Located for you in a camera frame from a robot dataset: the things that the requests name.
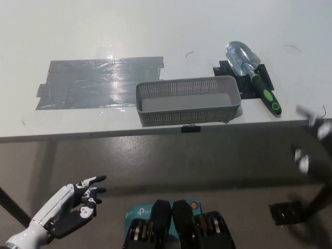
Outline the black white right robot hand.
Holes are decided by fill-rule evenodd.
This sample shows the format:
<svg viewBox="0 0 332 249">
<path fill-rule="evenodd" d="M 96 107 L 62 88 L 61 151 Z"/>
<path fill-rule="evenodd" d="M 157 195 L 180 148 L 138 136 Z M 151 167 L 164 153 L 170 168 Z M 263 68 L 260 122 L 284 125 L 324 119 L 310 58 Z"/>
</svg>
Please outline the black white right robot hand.
<svg viewBox="0 0 332 249">
<path fill-rule="evenodd" d="M 331 121 L 319 117 L 301 105 L 296 106 L 296 113 L 308 119 L 306 132 L 315 137 L 325 151 L 331 155 Z M 331 163 L 314 159 L 299 146 L 292 146 L 292 152 L 295 165 L 302 174 L 323 183 L 331 181 Z"/>
</svg>

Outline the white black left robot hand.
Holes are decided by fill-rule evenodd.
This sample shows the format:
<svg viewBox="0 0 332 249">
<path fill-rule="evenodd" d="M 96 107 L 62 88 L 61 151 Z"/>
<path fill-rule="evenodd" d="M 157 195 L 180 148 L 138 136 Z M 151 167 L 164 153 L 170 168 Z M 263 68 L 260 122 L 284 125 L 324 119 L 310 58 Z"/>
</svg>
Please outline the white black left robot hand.
<svg viewBox="0 0 332 249">
<path fill-rule="evenodd" d="M 94 176 L 61 187 L 34 215 L 32 221 L 56 239 L 73 233 L 96 217 L 96 206 L 102 203 L 97 195 L 105 193 L 106 189 L 92 185 L 105 179 L 105 175 Z"/>
</svg>

